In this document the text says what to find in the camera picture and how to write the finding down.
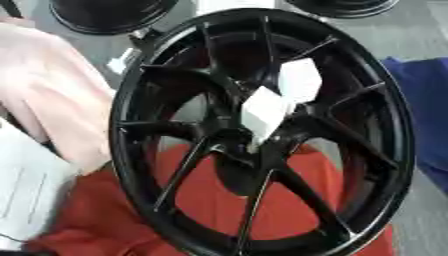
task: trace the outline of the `white label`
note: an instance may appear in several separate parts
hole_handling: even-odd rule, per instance
[[[238,8],[275,8],[275,0],[196,0],[196,15]]]

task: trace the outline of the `black alloy wheel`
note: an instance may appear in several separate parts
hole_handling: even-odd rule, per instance
[[[299,105],[257,153],[248,153],[252,134],[240,125],[241,104],[260,85],[276,91],[280,65],[307,57],[323,76],[317,99]],[[173,121],[174,113],[198,95],[207,99],[203,120]],[[151,162],[162,136],[191,144],[164,187]],[[344,202],[337,211],[286,164],[313,138],[337,143],[343,155]],[[330,25],[267,9],[197,17],[147,47],[116,95],[110,146],[121,185],[138,213],[177,248],[204,256],[349,255],[388,224],[408,192],[414,166],[408,109],[385,68]],[[248,191],[233,191],[241,184],[226,186],[247,198],[235,236],[197,223],[175,203],[181,184],[210,154],[236,161],[253,174],[245,183]],[[263,193],[274,183],[314,211],[315,230],[277,240],[251,239]]]
[[[67,28],[116,35],[144,28],[165,16],[178,0],[50,0],[53,16]]]
[[[329,18],[364,18],[386,12],[399,0],[287,0],[306,12]]]

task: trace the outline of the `rim lip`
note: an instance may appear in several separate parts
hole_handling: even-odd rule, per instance
[[[383,12],[389,11],[394,8],[395,5],[400,2],[400,0],[386,0],[378,6],[373,6],[370,8],[360,8],[358,10],[348,10],[344,9],[344,5],[341,4],[333,4],[322,6],[319,4],[314,4],[318,1],[313,0],[287,0],[288,3],[296,6],[300,10],[303,10],[308,13],[312,13],[318,16],[335,18],[335,19],[359,19],[366,18],[370,16],[375,16],[381,14]]]
[[[209,14],[206,16],[201,16],[189,20],[181,25],[178,25],[174,29],[171,29],[162,37],[158,38],[154,44],[154,49],[162,49],[163,52],[165,49],[163,45],[171,44],[176,41],[178,38],[182,38],[182,33],[185,33],[189,28],[191,28],[194,24],[198,24],[201,22],[207,22],[213,19],[219,19],[220,17],[225,17],[229,15],[244,15],[251,17],[248,15],[250,13],[255,12],[256,15],[281,15],[284,16],[283,19],[306,19],[311,22],[318,23],[321,28],[327,31],[331,31],[333,35],[337,38],[340,38],[343,42],[349,43],[351,50],[353,50],[358,56],[361,57],[364,63],[368,63],[368,65],[373,69],[378,77],[381,77],[386,84],[393,85],[388,87],[388,92],[390,97],[393,100],[394,111],[396,111],[396,116],[400,118],[400,120],[393,120],[393,126],[400,127],[402,135],[401,143],[399,146],[403,146],[402,151],[395,149],[395,151],[399,151],[403,154],[403,160],[400,162],[400,177],[402,179],[402,189],[399,191],[395,191],[394,196],[389,199],[389,204],[385,207],[379,216],[376,217],[375,221],[372,222],[372,225],[366,228],[362,234],[358,236],[357,239],[351,241],[351,243],[345,243],[332,251],[327,251],[326,253],[319,255],[347,255],[353,253],[357,250],[360,250],[362,247],[367,245],[371,240],[375,239],[376,236],[380,234],[380,232],[385,228],[386,224],[390,221],[394,213],[399,208],[401,202],[403,201],[405,195],[407,194],[411,180],[412,180],[412,172],[414,167],[414,140],[413,140],[413,132],[411,128],[411,119],[408,112],[407,104],[404,101],[401,91],[398,86],[396,86],[396,82],[391,77],[389,72],[383,67],[383,65],[377,61],[363,46],[357,43],[350,36],[346,35],[344,32],[331,27],[328,24],[319,22],[310,17],[306,17],[304,15],[300,15],[297,13],[286,12],[281,10],[270,10],[270,9],[237,9],[237,10],[229,10],[224,12],[218,12]],[[133,206],[137,209],[139,214],[144,217],[144,220],[160,235],[162,235],[167,241],[174,244],[178,249],[181,249],[187,253],[193,255],[223,255],[220,251],[215,250],[214,248],[205,246],[204,243],[198,243],[198,241],[194,240],[191,236],[189,236],[186,232],[183,232],[171,225],[171,227],[166,227],[164,224],[160,224],[157,221],[157,216],[152,214],[150,210],[150,206],[145,203],[144,195],[138,194],[138,189],[132,187],[133,177],[126,170],[133,170],[130,162],[127,161],[124,153],[118,149],[118,146],[122,143],[121,136],[119,134],[119,128],[117,126],[117,121],[121,120],[120,118],[123,115],[123,110],[127,108],[129,104],[129,95],[132,94],[133,90],[138,86],[140,81],[140,76],[143,72],[140,70],[140,65],[147,59],[147,57],[154,57],[157,54],[151,54],[150,56],[141,55],[137,58],[137,60],[132,64],[129,69],[125,79],[122,83],[120,90],[117,93],[116,99],[114,100],[114,104],[112,107],[112,112],[110,116],[110,129],[109,129],[109,137],[110,137],[110,148],[112,159],[114,161],[115,171],[117,176],[119,177],[120,183],[128,196],[128,199],[131,201]],[[266,252],[263,255],[278,255],[276,252]]]
[[[53,1],[50,1],[49,7],[50,12],[53,14],[56,20],[60,24],[68,27],[70,30],[88,35],[110,36],[110,35],[130,33],[132,31],[151,25],[160,20],[161,18],[163,18],[165,15],[167,15],[178,2],[179,0],[165,0],[157,2],[153,5],[153,7],[156,8],[155,11],[152,12],[150,15],[143,16],[142,18],[135,20],[134,22],[129,22],[125,25],[112,26],[109,29],[101,29],[101,28],[95,28],[93,26],[84,26],[75,24],[65,19],[58,13]]]

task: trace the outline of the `red cloth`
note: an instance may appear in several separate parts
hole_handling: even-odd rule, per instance
[[[186,150],[186,146],[178,146],[159,156],[156,168],[159,183],[169,179]],[[303,148],[291,157],[289,165],[333,209],[337,208],[342,172],[323,154]],[[191,218],[223,233],[236,234],[246,200],[223,187],[214,171],[212,157],[198,165],[177,195],[176,204]],[[276,239],[302,234],[317,225],[316,216],[305,203],[281,185],[273,184],[259,208],[252,238]],[[143,223],[108,170],[79,178],[51,233],[28,246],[51,249],[61,256],[183,255]],[[391,227],[357,255],[394,255]]]

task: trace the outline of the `white paper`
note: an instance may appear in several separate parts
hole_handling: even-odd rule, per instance
[[[0,233],[29,240],[46,230],[78,170],[0,118]],[[20,244],[2,237],[0,249]]]
[[[196,0],[196,15],[238,8],[275,8],[276,0]]]

